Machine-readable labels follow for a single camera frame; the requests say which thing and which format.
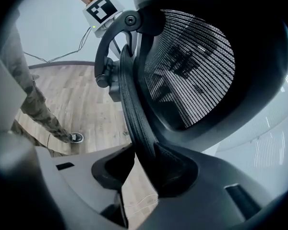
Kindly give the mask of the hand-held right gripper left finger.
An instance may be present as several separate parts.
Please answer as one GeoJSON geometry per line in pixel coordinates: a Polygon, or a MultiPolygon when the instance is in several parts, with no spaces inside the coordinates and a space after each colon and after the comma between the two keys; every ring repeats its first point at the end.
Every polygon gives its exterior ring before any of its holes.
{"type": "Polygon", "coordinates": [[[122,186],[134,155],[128,144],[53,158],[0,133],[0,229],[127,230],[122,186]]]}

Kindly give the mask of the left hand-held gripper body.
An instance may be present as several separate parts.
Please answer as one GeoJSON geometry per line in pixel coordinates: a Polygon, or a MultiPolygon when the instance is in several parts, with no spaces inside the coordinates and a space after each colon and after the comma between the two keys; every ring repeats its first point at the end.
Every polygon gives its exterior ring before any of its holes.
{"type": "Polygon", "coordinates": [[[118,0],[93,0],[85,7],[83,14],[95,36],[102,37],[123,10],[118,0]]]}

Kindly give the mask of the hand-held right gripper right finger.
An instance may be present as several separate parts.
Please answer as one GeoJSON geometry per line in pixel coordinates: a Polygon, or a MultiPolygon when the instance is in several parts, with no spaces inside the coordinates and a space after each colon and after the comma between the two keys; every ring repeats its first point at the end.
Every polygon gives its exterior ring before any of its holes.
{"type": "Polygon", "coordinates": [[[249,230],[272,201],[253,178],[220,158],[155,145],[158,204],[138,230],[249,230]]]}

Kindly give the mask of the black mesh office chair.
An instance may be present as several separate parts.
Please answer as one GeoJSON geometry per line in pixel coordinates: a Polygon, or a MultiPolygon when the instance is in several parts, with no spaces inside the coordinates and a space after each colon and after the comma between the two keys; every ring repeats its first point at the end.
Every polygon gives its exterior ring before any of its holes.
{"type": "Polygon", "coordinates": [[[125,33],[121,91],[131,94],[142,164],[155,145],[206,149],[260,112],[288,71],[288,0],[134,0],[107,30],[95,59],[99,86],[114,70],[108,46],[125,33]]]}

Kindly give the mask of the person's left shoe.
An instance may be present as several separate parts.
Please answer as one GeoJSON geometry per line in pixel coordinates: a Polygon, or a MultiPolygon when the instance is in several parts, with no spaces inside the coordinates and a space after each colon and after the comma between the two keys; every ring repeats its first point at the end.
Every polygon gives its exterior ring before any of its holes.
{"type": "Polygon", "coordinates": [[[71,143],[82,143],[84,141],[84,136],[78,132],[71,133],[70,138],[71,138],[71,143]]]}

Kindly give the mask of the camouflage trousers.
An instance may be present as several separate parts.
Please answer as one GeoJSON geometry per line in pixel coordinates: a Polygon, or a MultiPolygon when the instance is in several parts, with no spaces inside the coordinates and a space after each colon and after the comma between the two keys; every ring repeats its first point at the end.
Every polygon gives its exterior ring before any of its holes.
{"type": "Polygon", "coordinates": [[[46,99],[36,86],[29,71],[16,25],[12,25],[0,41],[0,58],[9,73],[27,94],[21,111],[58,140],[71,143],[72,135],[60,125],[58,119],[48,109],[45,104],[46,99]]]}

